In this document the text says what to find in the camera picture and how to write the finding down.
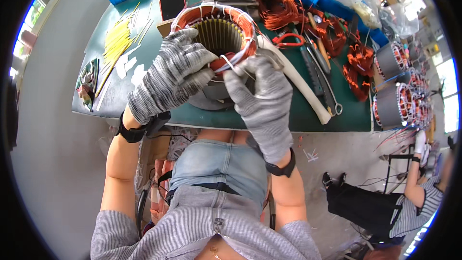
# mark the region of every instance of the black pants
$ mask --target black pants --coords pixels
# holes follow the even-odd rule
[[[370,233],[389,239],[394,223],[390,224],[393,211],[401,209],[396,201],[402,194],[379,194],[343,183],[330,185],[326,190],[328,210]]]

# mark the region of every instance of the necklace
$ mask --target necklace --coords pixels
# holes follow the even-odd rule
[[[210,251],[213,254],[213,256],[215,256],[215,258],[217,258],[218,260],[221,260],[221,258],[218,257],[218,255],[215,254],[215,253],[218,252],[218,248],[216,248],[215,246],[212,246],[212,247],[210,247]]]

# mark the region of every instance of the white glove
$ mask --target white glove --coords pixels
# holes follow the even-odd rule
[[[238,68],[255,73],[255,95],[234,71],[224,74],[226,89],[265,161],[276,164],[292,146],[289,130],[292,86],[282,71],[274,69],[267,56],[252,56],[239,63]]]
[[[427,136],[425,136],[424,130],[419,130],[417,135],[415,135],[415,147],[414,153],[423,154],[425,150],[425,144],[427,142]]]
[[[423,167],[425,164],[427,164],[428,160],[428,155],[430,154],[430,144],[425,145],[425,152],[422,154],[422,159],[420,160],[420,166]]]

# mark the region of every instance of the belt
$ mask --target belt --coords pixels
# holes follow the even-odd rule
[[[204,187],[204,188],[208,188],[208,189],[219,190],[219,191],[227,192],[228,194],[234,194],[234,195],[239,195],[240,196],[240,194],[238,192],[234,191],[233,189],[231,189],[230,186],[228,186],[226,183],[223,183],[223,182],[194,184],[194,185],[191,185],[191,186],[199,186],[199,187]],[[165,196],[165,202],[167,202],[167,204],[169,204],[169,206],[170,206],[170,201],[173,198],[173,194],[175,194],[175,191],[177,189],[178,188],[176,188],[175,190],[170,190],[167,193],[167,195]]]

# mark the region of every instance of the black shoe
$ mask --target black shoe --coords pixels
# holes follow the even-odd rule
[[[328,172],[322,175],[322,183],[326,189],[329,188],[330,184],[332,184],[332,179]]]
[[[343,185],[343,183],[345,183],[345,180],[347,179],[347,174],[346,173],[342,173],[339,177],[339,186]]]

